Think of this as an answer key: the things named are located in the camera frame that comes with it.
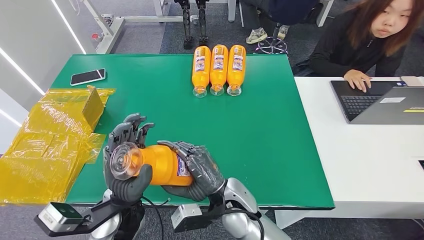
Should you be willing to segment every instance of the smartphone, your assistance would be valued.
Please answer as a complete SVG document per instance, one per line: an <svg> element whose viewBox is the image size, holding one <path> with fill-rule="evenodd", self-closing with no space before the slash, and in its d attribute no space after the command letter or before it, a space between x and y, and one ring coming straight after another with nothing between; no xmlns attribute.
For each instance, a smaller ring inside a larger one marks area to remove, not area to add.
<svg viewBox="0 0 424 240"><path fill-rule="evenodd" d="M93 71L83 72L72 75L70 78L70 85L76 86L95 81L104 80L106 78L106 70L104 68Z"/></svg>

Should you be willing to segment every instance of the plastic bottle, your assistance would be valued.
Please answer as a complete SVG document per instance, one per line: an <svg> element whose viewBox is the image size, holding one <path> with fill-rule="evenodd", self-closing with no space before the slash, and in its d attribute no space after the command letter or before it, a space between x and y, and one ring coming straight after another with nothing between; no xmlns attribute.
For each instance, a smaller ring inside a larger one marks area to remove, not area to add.
<svg viewBox="0 0 424 240"><path fill-rule="evenodd" d="M211 50L207 46L199 46L194 51L193 74L191 81L194 85L193 94L203 98L208 94L206 87L209 85L211 71Z"/></svg>
<svg viewBox="0 0 424 240"><path fill-rule="evenodd" d="M241 85L245 80L246 73L246 49L240 45L232 46L229 51L228 88L226 92L231 96L238 96L242 93Z"/></svg>
<svg viewBox="0 0 424 240"><path fill-rule="evenodd" d="M152 167L151 185L188 186L193 181L184 161L167 146L138 148L132 142L125 142L110 157L110 170L119 180L138 176L143 164Z"/></svg>
<svg viewBox="0 0 424 240"><path fill-rule="evenodd" d="M216 45L212 49L210 66L210 93L219 96L224 93L224 84L227 82L228 48L224 45Z"/></svg>

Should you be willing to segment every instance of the floor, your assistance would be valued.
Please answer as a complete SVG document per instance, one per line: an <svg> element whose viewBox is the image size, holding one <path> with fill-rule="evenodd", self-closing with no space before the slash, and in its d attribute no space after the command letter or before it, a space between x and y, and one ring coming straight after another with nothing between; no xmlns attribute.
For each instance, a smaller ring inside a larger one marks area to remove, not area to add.
<svg viewBox="0 0 424 240"><path fill-rule="evenodd" d="M91 0L100 13L113 13L115 16L152 16L154 7L151 0ZM181 8L172 0L167 0L164 12L170 15L180 15ZM335 0L330 16L335 16L355 0ZM197 8L192 6L192 14L197 14ZM249 34L248 29L241 28L240 14L237 10L234 23L227 21L227 7L225 4L207 5L207 32L210 45L224 44L230 47L233 44L244 42ZM92 33L100 33L100 28L87 9L82 6L81 19L86 22L84 28L87 37ZM269 34L272 23L266 18L261 18ZM295 25L290 28L286 42L288 44L289 60L291 64L306 59L313 51L320 35L332 19L328 19L323 28L313 24ZM193 36L199 35L199 28L192 26ZM179 54L192 53L184 50L182 46L183 25L178 23L127 23L112 52L126 53L152 53L152 54ZM405 53L402 65L397 71L398 76L424 76L424 30L419 29L413 36ZM248 52L253 52L254 46L246 46ZM34 223L33 218L42 210L42 206L4 206L0 207L0 239L10 240L47 240L48 238ZM173 233L171 225L172 209L160 209L164 220L166 240L233 240L222 227L219 220L206 229L185 233ZM137 239L159 240L160 225L153 209L146 211L146 226ZM267 215L273 220L274 212ZM284 231L293 240L411 240L413 236L422 232L422 229L410 219L336 219L336 218L306 218ZM58 240L86 240L88 236L58 237Z"/></svg>

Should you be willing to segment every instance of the sneaker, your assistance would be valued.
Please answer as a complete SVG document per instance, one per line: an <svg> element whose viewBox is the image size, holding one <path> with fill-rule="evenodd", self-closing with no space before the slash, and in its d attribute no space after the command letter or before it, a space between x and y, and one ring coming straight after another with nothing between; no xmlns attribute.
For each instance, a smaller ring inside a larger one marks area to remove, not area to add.
<svg viewBox="0 0 424 240"><path fill-rule="evenodd" d="M279 28L278 38L280 40L284 40L287 35L287 31L289 30L289 26L283 25Z"/></svg>
<svg viewBox="0 0 424 240"><path fill-rule="evenodd" d="M250 33L250 36L246 38L246 43L247 44L259 43L260 41L266 39L267 37L268 37L268 34L261 27L258 32L255 32L252 30L252 32Z"/></svg>

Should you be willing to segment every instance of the woman's hand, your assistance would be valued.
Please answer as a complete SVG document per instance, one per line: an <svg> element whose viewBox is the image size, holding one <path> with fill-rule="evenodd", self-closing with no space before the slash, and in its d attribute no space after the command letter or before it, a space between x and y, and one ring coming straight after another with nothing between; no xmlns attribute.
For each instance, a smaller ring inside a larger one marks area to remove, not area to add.
<svg viewBox="0 0 424 240"><path fill-rule="evenodd" d="M365 75L363 72L351 69L346 72L344 75L344 80L349 82L349 85L351 88L355 89L355 86L362 90L362 92L367 92L367 87L365 87L365 83L368 86L368 88L371 88L371 77Z"/></svg>

